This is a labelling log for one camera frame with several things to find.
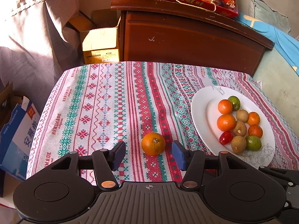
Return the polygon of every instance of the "small orange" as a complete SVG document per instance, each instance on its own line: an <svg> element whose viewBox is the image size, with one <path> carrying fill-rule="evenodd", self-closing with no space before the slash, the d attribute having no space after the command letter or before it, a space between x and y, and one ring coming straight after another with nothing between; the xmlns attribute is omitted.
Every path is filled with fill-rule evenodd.
<svg viewBox="0 0 299 224"><path fill-rule="evenodd" d="M233 111L233 104L227 99L223 99L218 103L218 110L222 114L230 114Z"/></svg>
<svg viewBox="0 0 299 224"><path fill-rule="evenodd" d="M159 133L148 133L142 141L141 147L149 156L158 156L165 149L165 139Z"/></svg>
<svg viewBox="0 0 299 224"><path fill-rule="evenodd" d="M236 126L235 117L231 114L221 115L217 120L217 126L221 131L230 131Z"/></svg>
<svg viewBox="0 0 299 224"><path fill-rule="evenodd" d="M252 125L258 125L261 122L260 116L256 112L250 112L249 118L247 120L247 124L250 126Z"/></svg>
<svg viewBox="0 0 299 224"><path fill-rule="evenodd" d="M248 129L249 135L255 135L258 138L261 138L263 136L263 129L258 125L252 125Z"/></svg>

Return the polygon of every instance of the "brown wooden furniture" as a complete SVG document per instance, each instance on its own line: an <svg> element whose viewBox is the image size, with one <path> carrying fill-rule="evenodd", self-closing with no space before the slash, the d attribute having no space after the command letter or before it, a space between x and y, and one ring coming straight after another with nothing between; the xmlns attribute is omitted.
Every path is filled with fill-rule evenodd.
<svg viewBox="0 0 299 224"><path fill-rule="evenodd" d="M274 43L224 16L162 0L111 0L121 10L120 60L208 66L253 75Z"/></svg>

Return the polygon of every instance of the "green citrus fruit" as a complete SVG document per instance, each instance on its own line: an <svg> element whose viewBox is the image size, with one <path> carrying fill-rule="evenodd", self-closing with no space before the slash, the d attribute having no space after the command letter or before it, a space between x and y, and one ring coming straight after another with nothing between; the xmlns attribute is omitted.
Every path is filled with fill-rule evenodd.
<svg viewBox="0 0 299 224"><path fill-rule="evenodd" d="M261 139L254 135L247 136L246 143L246 148L250 151L259 151L262 147Z"/></svg>
<svg viewBox="0 0 299 224"><path fill-rule="evenodd" d="M230 96L228 100L231 101L231 103L233 104L233 111L239 110L241 103L236 96Z"/></svg>

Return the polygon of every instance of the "cherry tomato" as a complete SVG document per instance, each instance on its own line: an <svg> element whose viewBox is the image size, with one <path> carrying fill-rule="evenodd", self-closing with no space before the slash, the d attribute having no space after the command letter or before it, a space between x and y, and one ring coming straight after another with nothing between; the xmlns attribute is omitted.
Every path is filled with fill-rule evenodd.
<svg viewBox="0 0 299 224"><path fill-rule="evenodd" d="M230 131L225 131L219 137L219 142L222 145L226 145L226 144L230 143L233 140L233 138L234 138L234 135Z"/></svg>

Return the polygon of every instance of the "white plate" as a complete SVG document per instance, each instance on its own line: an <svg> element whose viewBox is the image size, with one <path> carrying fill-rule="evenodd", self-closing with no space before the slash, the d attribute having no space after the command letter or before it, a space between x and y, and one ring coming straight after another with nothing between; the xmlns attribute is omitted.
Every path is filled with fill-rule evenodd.
<svg viewBox="0 0 299 224"><path fill-rule="evenodd" d="M191 114L200 138L214 155L218 155L220 151L229 151L233 154L230 144L221 145L219 143L219 137L223 132L217 127L217 119L221 116L221 113L218 111L218 103L220 100L228 99L230 96L239 98L241 109L248 111L248 113L257 112L261 118L259 126L263 129L261 150L245 150L241 155L236 156L255 168L268 166L274 156L275 139L266 116L254 102L243 94L228 87L204 87L194 95L191 103ZM236 112L233 111L232 115L236 117Z"/></svg>

